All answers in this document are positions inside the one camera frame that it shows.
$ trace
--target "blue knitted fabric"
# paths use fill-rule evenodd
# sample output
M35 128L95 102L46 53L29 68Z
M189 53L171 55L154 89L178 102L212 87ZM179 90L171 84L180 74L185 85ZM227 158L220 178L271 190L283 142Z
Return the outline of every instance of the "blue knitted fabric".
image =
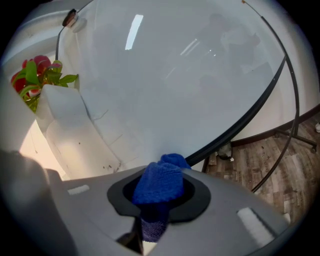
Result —
M137 184L132 202L135 205L168 202L183 193L181 169L171 163L152 162Z
M142 239L156 243L168 224L171 200L184 193L181 168L191 167L179 154L164 154L145 169L132 197L141 209Z
M187 164L185 158L180 154L164 154L161 156L161 159L158 162L158 164L161 163L168 163L180 168L191 169L190 165Z

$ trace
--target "laminate flooring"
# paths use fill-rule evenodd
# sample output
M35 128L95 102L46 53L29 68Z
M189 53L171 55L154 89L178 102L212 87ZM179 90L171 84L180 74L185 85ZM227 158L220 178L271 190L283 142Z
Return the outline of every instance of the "laminate flooring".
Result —
M320 113L299 125L298 135L317 142L311 146L291 139L281 162L256 194L280 213L289 214L291 223L299 220L312 204L320 181L320 133L315 124ZM257 185L273 166L288 137L279 134L233 148L234 161L216 157L216 165L207 165L206 173L241 183L248 190Z

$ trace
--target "flower bouquet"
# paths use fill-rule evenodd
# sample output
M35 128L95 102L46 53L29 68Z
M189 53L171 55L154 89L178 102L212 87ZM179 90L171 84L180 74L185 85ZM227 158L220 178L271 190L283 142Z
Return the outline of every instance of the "flower bouquet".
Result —
M22 69L12 76L13 88L34 113L44 85L68 87L68 83L77 79L77 74L67 74L61 78L62 67L61 61L51 63L47 56L38 55L29 61L25 60Z

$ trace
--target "round glass table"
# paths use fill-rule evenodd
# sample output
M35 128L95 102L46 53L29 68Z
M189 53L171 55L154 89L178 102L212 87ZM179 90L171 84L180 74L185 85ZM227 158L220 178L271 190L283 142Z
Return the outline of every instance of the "round glass table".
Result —
M127 168L169 153L203 160L255 116L285 61L241 1L93 0L75 25L56 57Z

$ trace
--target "metal stand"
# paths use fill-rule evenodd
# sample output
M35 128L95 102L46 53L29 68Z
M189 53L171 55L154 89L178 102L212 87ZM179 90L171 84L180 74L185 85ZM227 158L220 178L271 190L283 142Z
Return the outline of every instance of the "metal stand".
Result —
M293 135L292 135L292 138L298 140L298 141L301 141L301 142L304 142L304 143L307 143L309 145L312 146L311 148L311 152L313 153L316 153L317 152L317 143L315 143L314 141L312 140L309 140L307 138L304 138L304 137L301 137L299 135L297 135L298 133L298 128L299 128L299 124L294 128L294 132L293 132ZM284 131L284 130L279 130L279 129L276 129L275 130L276 133L279 133L279 134L283 134L283 135L286 135L286 136L289 136L290 133L288 131Z
M292 124L292 128L290 132L284 131L284 130L276 130L276 133L279 134L283 134L283 135L287 135L288 139L284 145L284 148L282 150L282 152L280 153L280 156L278 157L278 159L275 161L274 165L272 166L272 168L270 169L270 171L262 178L262 180L251 190L253 193L256 192L265 182L266 180L271 176L271 174L275 171L275 169L277 168L278 164L280 163L281 159L283 158L289 143L291 141L291 138L295 138L296 140L299 140L301 142L307 143L309 145L312 146L312 151L315 153L317 151L317 143L315 143L314 141L311 141L309 139L303 138L301 136L298 136L298 129L299 129L299 117L300 117L300 103L299 103L299 91L298 91L298 85L297 85L297 80L296 80L296 76L295 76L295 71L294 68L292 66L292 63L290 61L290 58L288 56L288 53L286 51L286 48L284 47L283 43L281 42L279 36L277 35L277 33L275 32L275 30L271 27L271 25L269 24L268 21L266 21L266 19L261 16L250 4L248 4L246 1L242 0L242 2L244 4L247 4L249 7L251 7L259 16L260 18L264 21L264 23L269 27L269 29L271 30L271 32L273 33L273 35L275 36L275 38L277 39L278 43L280 44L282 51L284 53L285 56L285 60L286 63L288 65L289 71L290 71L290 75L291 75L291 79L292 79L292 84L293 84L293 90L294 90L294 99L295 99L295 116L294 116L294 120L293 120L293 124Z

